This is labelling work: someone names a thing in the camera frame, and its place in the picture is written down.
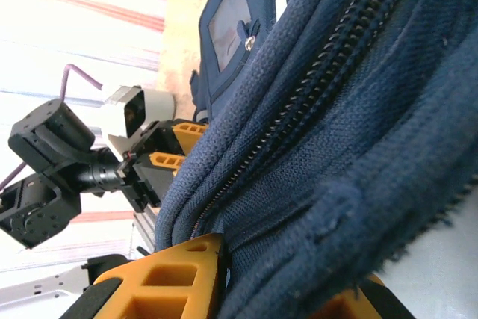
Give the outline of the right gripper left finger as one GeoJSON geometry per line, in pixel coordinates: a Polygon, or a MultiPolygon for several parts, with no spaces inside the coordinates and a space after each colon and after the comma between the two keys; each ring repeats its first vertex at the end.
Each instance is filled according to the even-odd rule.
{"type": "Polygon", "coordinates": [[[211,233],[106,271],[63,319],[216,319],[224,291],[225,242],[211,233]]]}

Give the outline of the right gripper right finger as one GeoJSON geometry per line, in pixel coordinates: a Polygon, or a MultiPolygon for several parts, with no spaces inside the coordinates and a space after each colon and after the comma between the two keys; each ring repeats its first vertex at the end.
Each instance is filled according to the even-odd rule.
{"type": "Polygon", "coordinates": [[[335,295],[309,319],[411,319],[411,312],[373,274],[357,289],[335,295]]]}

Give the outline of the navy blue backpack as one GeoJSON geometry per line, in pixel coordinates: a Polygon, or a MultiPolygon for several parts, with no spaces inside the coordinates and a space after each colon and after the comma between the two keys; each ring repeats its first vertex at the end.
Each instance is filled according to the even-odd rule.
{"type": "Polygon", "coordinates": [[[217,319],[306,319],[478,182],[478,0],[291,0],[187,156],[160,250],[223,235],[217,319]]]}

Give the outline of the aluminium rail frame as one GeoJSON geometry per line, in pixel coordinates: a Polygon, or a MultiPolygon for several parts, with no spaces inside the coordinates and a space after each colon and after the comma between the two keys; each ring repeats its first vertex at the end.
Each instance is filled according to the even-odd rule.
{"type": "Polygon", "coordinates": [[[159,209],[146,207],[142,213],[133,213],[130,243],[130,259],[138,259],[143,254],[155,251],[155,224],[159,209]]]}

